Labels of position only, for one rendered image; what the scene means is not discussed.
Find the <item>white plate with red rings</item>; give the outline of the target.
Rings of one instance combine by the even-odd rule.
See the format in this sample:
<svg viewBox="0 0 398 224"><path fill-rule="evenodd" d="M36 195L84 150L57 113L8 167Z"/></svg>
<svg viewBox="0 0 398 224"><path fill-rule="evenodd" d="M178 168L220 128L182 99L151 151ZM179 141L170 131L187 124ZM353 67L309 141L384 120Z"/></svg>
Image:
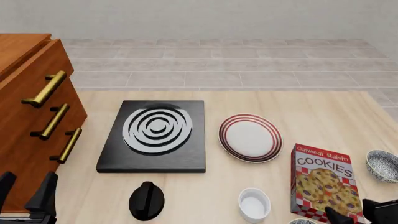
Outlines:
<svg viewBox="0 0 398 224"><path fill-rule="evenodd" d="M251 163L271 161L283 148L278 128L268 119L250 113L226 118L219 126L218 140L228 154Z"/></svg>

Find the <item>oatmeal raisin cookies box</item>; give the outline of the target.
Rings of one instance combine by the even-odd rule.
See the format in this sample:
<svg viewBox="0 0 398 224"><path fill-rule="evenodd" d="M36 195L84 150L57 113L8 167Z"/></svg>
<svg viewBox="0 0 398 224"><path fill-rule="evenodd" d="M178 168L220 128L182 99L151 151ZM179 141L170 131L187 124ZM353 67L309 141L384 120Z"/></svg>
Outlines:
<svg viewBox="0 0 398 224"><path fill-rule="evenodd" d="M346 154L296 144L291 152L290 212L330 223L325 208L364 222L351 159Z"/></svg>

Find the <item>white ramekin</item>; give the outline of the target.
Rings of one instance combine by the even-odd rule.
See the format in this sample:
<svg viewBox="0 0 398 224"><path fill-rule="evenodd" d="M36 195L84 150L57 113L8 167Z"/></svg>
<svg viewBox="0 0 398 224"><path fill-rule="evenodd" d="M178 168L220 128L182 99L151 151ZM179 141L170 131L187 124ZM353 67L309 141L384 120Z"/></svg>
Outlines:
<svg viewBox="0 0 398 224"><path fill-rule="evenodd" d="M263 222L271 212L269 197L258 188L246 188L238 197L241 216L249 223Z"/></svg>

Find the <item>wooden cabinet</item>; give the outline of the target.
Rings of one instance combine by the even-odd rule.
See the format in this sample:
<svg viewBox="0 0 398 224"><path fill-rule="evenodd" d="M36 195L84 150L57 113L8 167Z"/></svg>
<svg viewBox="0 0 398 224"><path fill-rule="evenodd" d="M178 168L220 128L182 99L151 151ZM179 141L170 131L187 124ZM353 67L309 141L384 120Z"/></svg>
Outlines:
<svg viewBox="0 0 398 224"><path fill-rule="evenodd" d="M0 82L51 40L58 39L50 34L0 34Z"/></svg>

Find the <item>flat black stove plate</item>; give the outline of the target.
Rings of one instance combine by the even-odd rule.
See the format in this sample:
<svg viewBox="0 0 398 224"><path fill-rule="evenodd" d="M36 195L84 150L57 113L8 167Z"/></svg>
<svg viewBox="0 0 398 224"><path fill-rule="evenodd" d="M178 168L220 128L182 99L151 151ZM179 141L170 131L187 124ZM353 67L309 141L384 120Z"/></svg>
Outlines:
<svg viewBox="0 0 398 224"><path fill-rule="evenodd" d="M205 173L202 100L125 100L98 159L99 173Z"/></svg>

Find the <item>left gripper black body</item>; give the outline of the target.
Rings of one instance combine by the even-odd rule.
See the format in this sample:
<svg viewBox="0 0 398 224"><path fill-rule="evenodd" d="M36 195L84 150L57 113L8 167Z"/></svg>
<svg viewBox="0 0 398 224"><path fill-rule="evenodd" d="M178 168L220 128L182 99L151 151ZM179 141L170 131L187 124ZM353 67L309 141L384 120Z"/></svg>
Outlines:
<svg viewBox="0 0 398 224"><path fill-rule="evenodd" d="M29 217L22 222L33 224L56 224L56 212L29 212Z"/></svg>

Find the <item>round black stove knob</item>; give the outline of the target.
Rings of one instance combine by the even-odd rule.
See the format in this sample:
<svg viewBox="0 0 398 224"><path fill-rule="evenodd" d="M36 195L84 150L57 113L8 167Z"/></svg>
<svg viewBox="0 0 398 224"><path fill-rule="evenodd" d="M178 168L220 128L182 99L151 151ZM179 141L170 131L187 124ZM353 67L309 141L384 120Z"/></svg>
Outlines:
<svg viewBox="0 0 398 224"><path fill-rule="evenodd" d="M129 210L136 220L149 221L158 216L165 205L163 191L153 182L143 182L129 198Z"/></svg>

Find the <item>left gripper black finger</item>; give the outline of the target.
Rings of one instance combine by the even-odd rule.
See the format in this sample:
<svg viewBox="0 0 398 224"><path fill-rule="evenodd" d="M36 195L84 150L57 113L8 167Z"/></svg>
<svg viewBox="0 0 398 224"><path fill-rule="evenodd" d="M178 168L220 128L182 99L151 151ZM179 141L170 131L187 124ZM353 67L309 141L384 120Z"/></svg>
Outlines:
<svg viewBox="0 0 398 224"><path fill-rule="evenodd" d="M16 175L9 171L0 176L0 208L3 207L8 193L11 191L16 179Z"/></svg>
<svg viewBox="0 0 398 224"><path fill-rule="evenodd" d="M40 187L24 208L29 212L55 213L55 193L57 188L58 175L55 172L48 172Z"/></svg>

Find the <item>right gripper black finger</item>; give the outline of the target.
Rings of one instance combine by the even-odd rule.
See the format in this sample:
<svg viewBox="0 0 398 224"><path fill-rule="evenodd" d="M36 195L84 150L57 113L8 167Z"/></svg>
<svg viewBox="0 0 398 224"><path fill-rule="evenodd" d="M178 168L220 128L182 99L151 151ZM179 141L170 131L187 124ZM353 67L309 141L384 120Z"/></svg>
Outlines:
<svg viewBox="0 0 398 224"><path fill-rule="evenodd" d="M352 218L338 213L331 207L325 207L325 213L331 224L354 224Z"/></svg>
<svg viewBox="0 0 398 224"><path fill-rule="evenodd" d="M363 199L363 215L367 220L398 220L398 199L384 203Z"/></svg>

